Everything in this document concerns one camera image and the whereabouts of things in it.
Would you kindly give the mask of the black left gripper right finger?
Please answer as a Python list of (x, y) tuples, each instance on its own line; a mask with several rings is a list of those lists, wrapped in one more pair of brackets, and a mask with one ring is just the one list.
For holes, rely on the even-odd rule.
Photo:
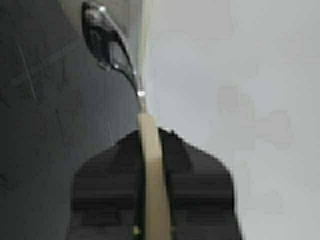
[(173, 130), (159, 128), (176, 240), (243, 240), (226, 165)]

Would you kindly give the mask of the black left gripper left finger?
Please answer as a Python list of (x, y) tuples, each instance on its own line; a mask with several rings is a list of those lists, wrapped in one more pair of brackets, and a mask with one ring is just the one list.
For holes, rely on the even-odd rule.
[(137, 130), (86, 160), (72, 177), (65, 239), (144, 239), (144, 177)]

